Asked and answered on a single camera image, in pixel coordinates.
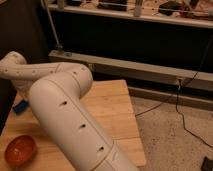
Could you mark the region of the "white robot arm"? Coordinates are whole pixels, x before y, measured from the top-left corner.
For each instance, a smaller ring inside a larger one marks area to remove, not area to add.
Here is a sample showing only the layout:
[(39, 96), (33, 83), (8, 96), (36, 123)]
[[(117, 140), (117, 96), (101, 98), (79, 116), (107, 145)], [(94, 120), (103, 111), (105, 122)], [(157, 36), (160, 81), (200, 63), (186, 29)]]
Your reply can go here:
[(76, 171), (139, 171), (81, 104), (93, 82), (85, 65), (29, 64), (12, 51), (0, 60), (0, 78), (18, 88), (32, 83), (28, 94), (32, 112)]

